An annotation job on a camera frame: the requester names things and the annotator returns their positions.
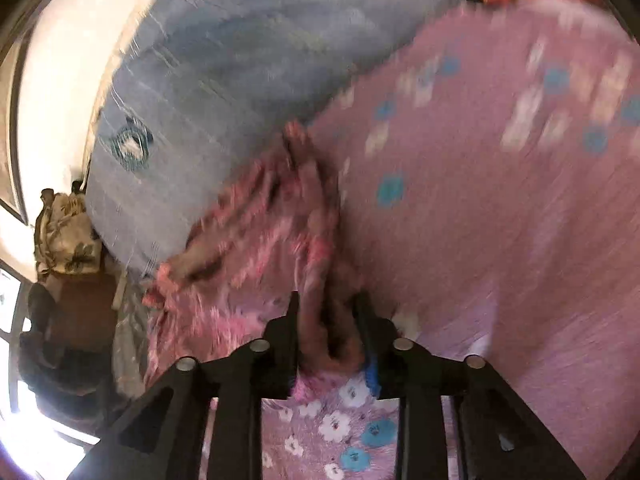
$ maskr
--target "white wall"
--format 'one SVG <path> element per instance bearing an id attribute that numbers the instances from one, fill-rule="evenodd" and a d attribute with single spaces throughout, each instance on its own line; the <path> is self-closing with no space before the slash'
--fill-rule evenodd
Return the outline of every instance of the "white wall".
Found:
<path id="1" fill-rule="evenodd" d="M 82 176 L 87 133 L 105 68 L 126 25 L 152 0 L 52 0 L 35 27 L 18 103 L 18 166 L 31 225 L 40 191 Z M 0 258 L 35 277 L 33 228 L 0 208 Z"/>

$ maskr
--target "crumpled pink fabric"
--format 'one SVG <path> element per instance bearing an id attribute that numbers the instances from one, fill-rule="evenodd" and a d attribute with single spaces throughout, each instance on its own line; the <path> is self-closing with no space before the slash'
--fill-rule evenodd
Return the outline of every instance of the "crumpled pink fabric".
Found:
<path id="1" fill-rule="evenodd" d="M 275 145 L 191 229 L 185 251 L 159 269 L 144 303 L 146 384 L 182 356 L 206 362 L 260 337 L 300 293 L 300 371 L 294 396 L 311 400 L 364 360 L 348 303 L 360 279 L 335 243 L 337 180 L 306 132 L 288 124 Z"/>

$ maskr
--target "metal screw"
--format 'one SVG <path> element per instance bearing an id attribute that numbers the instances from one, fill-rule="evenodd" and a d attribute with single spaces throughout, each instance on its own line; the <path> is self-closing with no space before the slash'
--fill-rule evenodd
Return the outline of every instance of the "metal screw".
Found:
<path id="1" fill-rule="evenodd" d="M 269 342 L 266 339 L 254 339 L 251 341 L 249 348 L 256 352 L 257 354 L 261 354 L 262 352 L 266 352 L 269 349 Z"/>
<path id="2" fill-rule="evenodd" d="M 175 365 L 181 372 L 190 372 L 196 367 L 196 359 L 193 357 L 182 357 Z"/>
<path id="3" fill-rule="evenodd" d="M 465 363 L 469 368 L 479 370 L 480 368 L 484 368 L 486 361 L 479 355 L 468 355 L 465 358 Z"/>
<path id="4" fill-rule="evenodd" d="M 396 350 L 405 351 L 413 348 L 414 342 L 405 337 L 399 337 L 394 340 L 394 348 Z"/>

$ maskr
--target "black mount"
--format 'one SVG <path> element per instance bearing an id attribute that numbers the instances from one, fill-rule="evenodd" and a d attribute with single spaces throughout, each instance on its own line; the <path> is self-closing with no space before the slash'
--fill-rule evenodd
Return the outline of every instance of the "black mount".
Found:
<path id="1" fill-rule="evenodd" d="M 431 355 L 376 317 L 366 294 L 354 316 L 367 354 L 367 386 L 400 399 L 397 480 L 447 480 L 441 396 L 454 407 L 461 480 L 584 480 L 567 452 L 480 356 Z M 183 357 L 114 423 L 68 480 L 196 480 L 209 402 L 218 408 L 208 480 L 260 480 L 261 399 L 287 399 L 298 344 L 298 295 L 262 339 L 229 357 Z"/>

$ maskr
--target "blue part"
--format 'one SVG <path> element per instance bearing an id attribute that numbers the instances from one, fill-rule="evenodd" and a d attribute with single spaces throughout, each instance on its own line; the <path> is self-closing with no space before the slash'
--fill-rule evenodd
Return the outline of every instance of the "blue part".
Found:
<path id="1" fill-rule="evenodd" d="M 640 125 L 640 96 L 634 96 L 627 100 L 620 111 L 620 115 L 625 121 L 635 126 Z"/>
<path id="2" fill-rule="evenodd" d="M 593 155 L 601 155 L 606 152 L 608 143 L 607 133 L 601 126 L 591 125 L 582 136 L 584 149 Z"/>
<path id="3" fill-rule="evenodd" d="M 552 66 L 546 69 L 544 78 L 545 91 L 548 94 L 561 94 L 569 88 L 569 71 Z"/>
<path id="4" fill-rule="evenodd" d="M 376 120 L 386 121 L 394 113 L 396 113 L 396 104 L 391 99 L 388 99 L 376 108 Z"/>
<path id="5" fill-rule="evenodd" d="M 362 432 L 360 441 L 369 447 L 382 447 L 396 439 L 398 427 L 390 418 L 372 420 Z"/>
<path id="6" fill-rule="evenodd" d="M 377 399 L 382 387 L 378 381 L 378 359 L 375 356 L 368 356 L 368 364 L 364 369 L 364 382 L 371 395 Z"/>
<path id="7" fill-rule="evenodd" d="M 340 464 L 347 471 L 355 471 L 362 473 L 371 465 L 371 457 L 369 453 L 358 447 L 348 447 L 344 453 L 340 455 Z"/>
<path id="8" fill-rule="evenodd" d="M 452 76 L 460 72 L 460 60 L 455 56 L 445 56 L 440 67 L 438 74 L 443 76 Z"/>
<path id="9" fill-rule="evenodd" d="M 387 175 L 378 186 L 378 205 L 391 207 L 404 196 L 404 178 L 401 175 Z"/>

